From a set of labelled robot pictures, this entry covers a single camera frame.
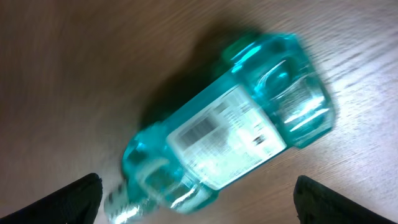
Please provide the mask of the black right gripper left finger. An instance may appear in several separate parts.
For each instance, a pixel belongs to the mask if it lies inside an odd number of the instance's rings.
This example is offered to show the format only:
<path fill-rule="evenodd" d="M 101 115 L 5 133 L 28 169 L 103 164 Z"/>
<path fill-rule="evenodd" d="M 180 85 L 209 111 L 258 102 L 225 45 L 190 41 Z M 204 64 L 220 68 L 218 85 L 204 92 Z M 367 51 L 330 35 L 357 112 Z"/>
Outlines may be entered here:
<path fill-rule="evenodd" d="M 92 224 L 103 196 L 102 180 L 90 173 L 1 218 L 1 224 Z"/>

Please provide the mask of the teal mouthwash bottle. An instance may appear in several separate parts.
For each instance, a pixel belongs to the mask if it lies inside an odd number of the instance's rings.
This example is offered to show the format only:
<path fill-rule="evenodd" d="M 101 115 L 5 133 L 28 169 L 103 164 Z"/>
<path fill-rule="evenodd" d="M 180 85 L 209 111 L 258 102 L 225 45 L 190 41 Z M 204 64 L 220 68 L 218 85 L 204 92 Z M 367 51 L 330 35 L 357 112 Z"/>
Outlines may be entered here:
<path fill-rule="evenodd" d="M 138 131 L 125 176 L 104 201 L 111 223 L 166 207 L 195 212 L 282 151 L 330 131 L 335 107 L 295 34 L 247 34 L 220 57 L 224 73 L 162 121 Z"/>

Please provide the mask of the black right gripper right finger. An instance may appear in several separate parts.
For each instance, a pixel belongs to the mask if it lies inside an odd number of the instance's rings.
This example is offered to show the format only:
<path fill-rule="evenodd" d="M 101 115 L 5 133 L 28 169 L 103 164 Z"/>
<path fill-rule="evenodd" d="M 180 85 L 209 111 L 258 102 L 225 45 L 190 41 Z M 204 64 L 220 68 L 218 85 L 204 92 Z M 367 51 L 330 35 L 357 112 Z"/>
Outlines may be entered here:
<path fill-rule="evenodd" d="M 294 204 L 301 224 L 396 224 L 306 175 L 297 178 Z"/>

